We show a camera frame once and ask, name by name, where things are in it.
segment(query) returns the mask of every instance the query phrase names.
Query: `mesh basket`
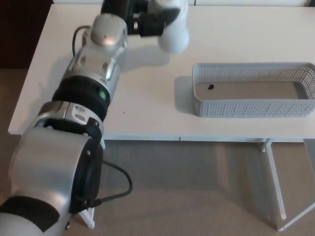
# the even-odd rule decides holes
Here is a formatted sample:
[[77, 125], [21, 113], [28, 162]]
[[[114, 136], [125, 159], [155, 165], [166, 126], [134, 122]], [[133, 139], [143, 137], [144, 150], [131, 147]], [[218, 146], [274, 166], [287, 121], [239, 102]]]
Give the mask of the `mesh basket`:
[[315, 109], [315, 66], [310, 63], [199, 63], [192, 79], [194, 111], [200, 117], [304, 117]]

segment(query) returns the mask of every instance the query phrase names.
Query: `white wall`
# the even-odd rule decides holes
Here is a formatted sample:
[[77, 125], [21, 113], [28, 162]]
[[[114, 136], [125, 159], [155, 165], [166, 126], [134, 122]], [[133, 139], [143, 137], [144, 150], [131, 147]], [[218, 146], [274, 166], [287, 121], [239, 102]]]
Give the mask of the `white wall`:
[[[103, 0], [53, 0], [54, 3], [80, 3], [80, 4], [101, 4]], [[194, 0], [188, 0], [190, 5], [194, 5]]]
[[307, 6], [310, 0], [196, 0], [196, 5]]

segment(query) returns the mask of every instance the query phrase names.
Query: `gray carpet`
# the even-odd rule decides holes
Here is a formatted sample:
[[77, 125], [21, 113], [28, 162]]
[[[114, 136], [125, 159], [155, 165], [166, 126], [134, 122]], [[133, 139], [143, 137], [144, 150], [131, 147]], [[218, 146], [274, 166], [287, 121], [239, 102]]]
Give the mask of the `gray carpet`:
[[[7, 133], [26, 72], [0, 70], [0, 202], [19, 137]], [[288, 218], [315, 201], [311, 163], [302, 144], [274, 144]], [[108, 141], [105, 157], [132, 176], [131, 195], [95, 210], [96, 227], [76, 216], [66, 236], [313, 236], [315, 210], [283, 233], [274, 226], [266, 158], [258, 144]], [[103, 167], [99, 196], [127, 189]]]

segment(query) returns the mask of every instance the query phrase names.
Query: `table leg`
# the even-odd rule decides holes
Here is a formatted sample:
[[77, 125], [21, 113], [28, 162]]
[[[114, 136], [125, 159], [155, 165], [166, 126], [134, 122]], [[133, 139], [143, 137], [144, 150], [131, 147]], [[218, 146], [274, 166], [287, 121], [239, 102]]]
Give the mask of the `table leg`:
[[266, 155], [267, 155], [268, 167], [269, 167], [271, 177], [272, 177], [272, 182], [273, 182], [272, 186], [276, 195], [275, 199], [277, 203], [277, 212], [280, 214], [281, 220], [285, 220], [286, 213], [285, 213], [285, 208], [284, 208], [284, 201], [281, 194], [281, 188], [280, 188], [280, 183], [278, 179], [274, 156], [272, 154], [271, 143], [272, 143], [272, 140], [267, 139], [262, 147], [262, 151], [266, 152]]
[[88, 225], [89, 228], [93, 229], [95, 226], [95, 222], [93, 220], [94, 216], [94, 208], [90, 208], [88, 210], [84, 210], [79, 213], [84, 222]]

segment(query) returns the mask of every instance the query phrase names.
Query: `white table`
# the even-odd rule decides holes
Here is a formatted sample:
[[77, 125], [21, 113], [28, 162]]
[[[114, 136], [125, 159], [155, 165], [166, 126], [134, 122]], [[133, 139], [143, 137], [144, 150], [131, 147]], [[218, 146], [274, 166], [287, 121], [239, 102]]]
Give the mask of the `white table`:
[[[51, 100], [72, 57], [74, 29], [92, 24], [99, 10], [100, 5], [52, 5], [9, 127], [11, 134], [22, 134], [42, 104]], [[277, 210], [284, 220], [270, 144], [315, 138], [315, 113], [307, 118], [199, 118], [192, 113], [191, 68], [198, 62], [315, 63], [315, 8], [191, 6], [188, 28], [190, 45], [181, 55], [162, 52], [155, 38], [129, 38], [104, 138], [265, 142]]]

